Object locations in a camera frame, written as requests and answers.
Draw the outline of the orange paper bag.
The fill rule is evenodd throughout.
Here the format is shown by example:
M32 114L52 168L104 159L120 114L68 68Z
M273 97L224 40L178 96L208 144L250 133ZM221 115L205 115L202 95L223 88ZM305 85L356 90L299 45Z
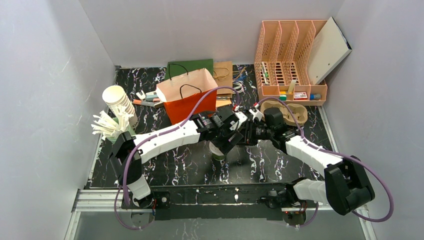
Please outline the orange paper bag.
M195 114L216 110L218 85L211 73L205 69L185 71L174 75L156 85L156 94L163 102L166 114L171 124L177 124L186 119L197 102L211 92L198 105Z

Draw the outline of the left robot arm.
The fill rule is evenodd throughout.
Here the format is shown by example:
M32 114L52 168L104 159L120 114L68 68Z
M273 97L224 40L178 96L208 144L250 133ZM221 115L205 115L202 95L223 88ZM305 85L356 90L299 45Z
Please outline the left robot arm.
M201 112L187 121L146 134L119 135L109 154L124 201L141 200L151 194L143 175L143 164L158 155L180 146L209 142L209 150L216 159L222 159L237 145L243 135L242 125L248 120L245 113L223 108L218 112Z

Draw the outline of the single white cup lid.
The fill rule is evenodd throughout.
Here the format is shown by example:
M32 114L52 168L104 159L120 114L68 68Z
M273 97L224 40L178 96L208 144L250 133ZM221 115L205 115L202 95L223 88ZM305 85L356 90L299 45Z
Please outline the single white cup lid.
M209 151L210 151L210 153L212 154L212 153L214 153L214 154L217 154L217 155L225 155L224 153L222 153L221 152L221 150L218 148L218 147L216 147L211 141L209 142Z

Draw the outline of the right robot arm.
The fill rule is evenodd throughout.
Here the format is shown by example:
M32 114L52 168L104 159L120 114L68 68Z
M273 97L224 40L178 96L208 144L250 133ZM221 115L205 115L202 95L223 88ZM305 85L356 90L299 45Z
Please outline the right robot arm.
M324 177L323 180L301 177L288 183L282 191L270 191L260 199L267 201L269 207L314 201L330 205L344 216L375 199L365 168L356 158L349 160L306 143L301 135L289 130L283 114L276 107L268 108L264 113L251 108L242 133L246 145L270 140L276 149L301 160Z

